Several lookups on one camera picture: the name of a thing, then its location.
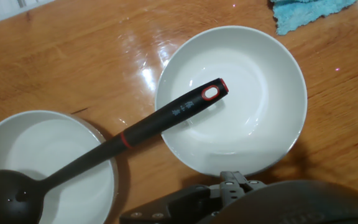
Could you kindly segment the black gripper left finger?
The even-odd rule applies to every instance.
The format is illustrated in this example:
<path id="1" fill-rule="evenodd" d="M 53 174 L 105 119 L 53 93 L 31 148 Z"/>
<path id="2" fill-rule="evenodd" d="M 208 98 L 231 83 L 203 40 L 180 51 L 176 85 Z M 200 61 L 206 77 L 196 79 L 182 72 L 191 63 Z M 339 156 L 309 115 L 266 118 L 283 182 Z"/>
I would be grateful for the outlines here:
<path id="1" fill-rule="evenodd" d="M 210 194 L 209 187 L 193 185 L 121 214 L 119 223 L 196 223 L 207 214 Z"/>

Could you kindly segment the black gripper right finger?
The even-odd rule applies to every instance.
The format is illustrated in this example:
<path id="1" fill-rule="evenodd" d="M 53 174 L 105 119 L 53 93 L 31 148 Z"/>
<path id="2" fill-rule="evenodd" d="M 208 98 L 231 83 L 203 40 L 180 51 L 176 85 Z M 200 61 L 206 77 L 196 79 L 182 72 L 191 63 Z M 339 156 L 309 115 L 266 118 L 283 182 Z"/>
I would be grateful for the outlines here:
<path id="1" fill-rule="evenodd" d="M 240 172 L 224 171 L 220 173 L 220 196 L 223 205 L 229 205 L 248 192 L 265 187 L 259 180 L 247 180 Z"/>

